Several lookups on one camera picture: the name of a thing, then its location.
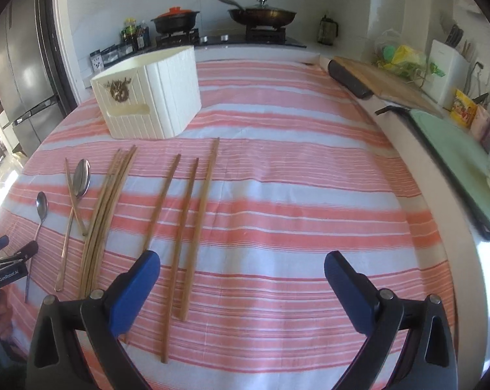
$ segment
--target human hand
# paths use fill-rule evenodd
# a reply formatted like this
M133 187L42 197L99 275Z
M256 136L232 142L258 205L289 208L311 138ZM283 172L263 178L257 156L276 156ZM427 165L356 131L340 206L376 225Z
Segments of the human hand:
M7 294L0 290L0 339L9 340L12 336L12 308L7 305Z

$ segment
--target red lid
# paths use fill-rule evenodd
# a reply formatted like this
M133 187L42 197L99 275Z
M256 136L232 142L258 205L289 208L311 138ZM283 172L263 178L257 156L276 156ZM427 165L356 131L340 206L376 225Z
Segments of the red lid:
M182 10L180 7L171 7L167 13L161 14L158 16L159 18L162 18L163 16L171 16L172 14L181 14L181 13L191 13L192 10Z

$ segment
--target stove burner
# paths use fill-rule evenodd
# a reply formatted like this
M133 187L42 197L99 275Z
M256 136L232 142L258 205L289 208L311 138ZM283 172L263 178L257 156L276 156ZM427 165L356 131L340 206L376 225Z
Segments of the stove burner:
M247 26L245 39L256 43L284 43L286 41L286 29L257 28Z
M171 48L172 46L198 45L200 33L198 29L192 29L189 32L172 33L169 35L157 36L157 48Z

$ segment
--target metal screw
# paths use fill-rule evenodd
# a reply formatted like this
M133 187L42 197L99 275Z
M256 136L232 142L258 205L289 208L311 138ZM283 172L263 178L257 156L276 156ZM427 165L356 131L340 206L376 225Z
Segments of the metal screw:
M43 303L45 305L51 305L55 301L55 296L54 295L46 295L45 298L43 299Z
M95 289L90 293L91 299L101 299L104 296L104 290Z
M389 289L382 289L380 291L380 296L383 299L387 299L388 301L390 301L395 296L395 294Z
M441 298L438 295L429 295L429 300L437 305L441 303Z

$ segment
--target kettle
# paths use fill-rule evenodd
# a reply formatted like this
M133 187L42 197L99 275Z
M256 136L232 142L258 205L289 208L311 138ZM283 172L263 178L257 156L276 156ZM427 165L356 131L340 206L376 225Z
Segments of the kettle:
M319 25L317 42L324 45L333 45L335 38L339 36L339 23L324 15Z

